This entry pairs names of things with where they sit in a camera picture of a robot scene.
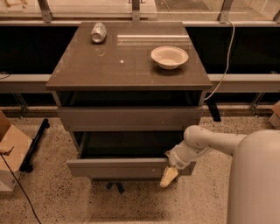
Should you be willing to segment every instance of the cable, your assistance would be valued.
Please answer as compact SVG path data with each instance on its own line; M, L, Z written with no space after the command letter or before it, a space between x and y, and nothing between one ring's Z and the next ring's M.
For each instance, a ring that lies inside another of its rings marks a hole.
M38 221L39 224L41 224L41 222L40 222L38 216L37 216L36 213L35 213L35 210L34 210L34 208L33 208L33 205L32 205L32 203L31 203L29 197L27 196L27 193L25 192L24 188L23 188L23 187L21 186L21 184L19 183L18 179L16 178L15 174L13 173L13 171L11 170L11 168L9 167L9 165L8 165L8 163L6 162L6 160L5 160L5 158L3 157L3 155L0 154L0 156L2 157L3 161L6 163L7 167L8 167L9 170L10 170L10 173L12 174L12 176L14 177L14 179L17 181L17 183L18 183L18 185L20 186L21 190L23 191L25 197L27 198L27 200L28 200L28 202L29 202L29 204L30 204L30 206L31 206L31 209L32 209L32 211L33 211L33 214L34 214L34 216L35 216L35 218L36 218L36 220Z
M8 78L9 76L11 76L11 73L7 73L7 72L1 72L0 75L1 75L1 74L7 74L7 75L6 75L5 77L0 78L0 80L6 79L6 78Z
M164 4L165 4L166 7L167 7L167 10L169 11L169 15L170 15L171 19L174 20L174 17L173 17L173 15L172 15L172 11L170 10L170 8L169 8L167 2L166 2L165 0L163 0L163 1L164 1Z
M204 101L208 100L217 91L217 89L219 88L219 86L222 83L223 79L225 78L225 75L228 72L229 55L230 55L231 47L232 47L232 44L234 42L234 37L235 37L235 25L230 20L228 20L228 22L233 26L233 33L231 35L231 39L230 39L228 50L227 50L227 67L226 67L226 70L225 70L224 74L221 76L220 81L219 81L217 87L215 88L215 90L207 98L205 98Z

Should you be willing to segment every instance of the metal can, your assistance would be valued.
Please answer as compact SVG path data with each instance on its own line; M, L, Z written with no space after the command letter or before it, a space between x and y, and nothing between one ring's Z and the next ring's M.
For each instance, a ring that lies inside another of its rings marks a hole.
M106 27L103 23L96 23L94 29L91 31L91 38L96 43L99 44L106 38Z

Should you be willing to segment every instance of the cabinet top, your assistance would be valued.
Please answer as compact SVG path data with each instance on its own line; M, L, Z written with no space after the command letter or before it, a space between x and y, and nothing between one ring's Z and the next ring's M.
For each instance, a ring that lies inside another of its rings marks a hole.
M82 23L54 69L46 88L55 91L204 90L211 82L180 22L104 22L107 36L95 44L95 23ZM159 46L185 50L188 61L161 69L151 58Z

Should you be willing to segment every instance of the bowl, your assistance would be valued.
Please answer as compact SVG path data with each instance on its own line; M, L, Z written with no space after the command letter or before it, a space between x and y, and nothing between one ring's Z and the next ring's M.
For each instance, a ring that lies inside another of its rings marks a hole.
M150 56L158 65L167 70L172 70L187 62L187 53L175 46L160 46L152 50Z

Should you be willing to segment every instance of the floor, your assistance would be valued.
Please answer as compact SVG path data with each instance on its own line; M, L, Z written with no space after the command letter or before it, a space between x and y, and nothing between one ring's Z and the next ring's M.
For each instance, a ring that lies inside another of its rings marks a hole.
M273 129L269 117L270 112L253 117L248 111L222 110L222 121L213 122L206 111L200 125L249 134ZM9 119L34 137L43 118ZM180 177L166 189L158 182L124 182L121 195L115 185L108 191L106 183L71 175L66 161L76 157L74 144L59 118L50 117L49 122L32 159L34 171L20 177L41 223L226 223L231 157L211 151L199 158L192 176ZM1 224L37 223L18 185L12 193L0 194L0 207Z

